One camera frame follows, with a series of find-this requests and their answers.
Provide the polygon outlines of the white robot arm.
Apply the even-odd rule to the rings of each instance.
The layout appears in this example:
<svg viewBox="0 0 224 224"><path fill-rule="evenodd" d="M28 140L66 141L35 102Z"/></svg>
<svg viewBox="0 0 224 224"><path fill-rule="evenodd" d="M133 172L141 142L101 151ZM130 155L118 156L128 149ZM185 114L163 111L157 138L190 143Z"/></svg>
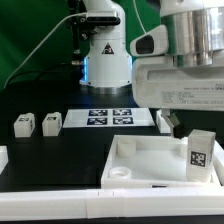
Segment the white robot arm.
<svg viewBox="0 0 224 224"><path fill-rule="evenodd" d="M125 13L112 0L83 0L95 33L87 55L89 89L131 86L140 107L224 111L224 0L147 0L160 25L125 41Z"/></svg>

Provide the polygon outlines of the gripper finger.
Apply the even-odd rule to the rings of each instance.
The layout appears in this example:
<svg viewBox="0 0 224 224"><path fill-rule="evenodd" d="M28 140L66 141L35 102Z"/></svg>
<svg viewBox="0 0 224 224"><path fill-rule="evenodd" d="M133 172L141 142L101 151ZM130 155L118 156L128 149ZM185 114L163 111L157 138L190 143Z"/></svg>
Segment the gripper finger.
<svg viewBox="0 0 224 224"><path fill-rule="evenodd" d="M161 112L173 138L182 139L188 135L188 130L179 120L177 112L172 112L170 109L162 109Z"/></svg>

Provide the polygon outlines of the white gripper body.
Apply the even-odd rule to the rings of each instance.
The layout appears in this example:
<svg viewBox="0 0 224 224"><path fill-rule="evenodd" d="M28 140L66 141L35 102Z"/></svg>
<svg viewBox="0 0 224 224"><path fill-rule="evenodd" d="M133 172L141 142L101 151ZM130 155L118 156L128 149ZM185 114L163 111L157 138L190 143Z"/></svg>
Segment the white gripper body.
<svg viewBox="0 0 224 224"><path fill-rule="evenodd" d="M140 58L133 65L132 90L139 107L224 111L224 54L213 64L176 68L170 56Z"/></svg>

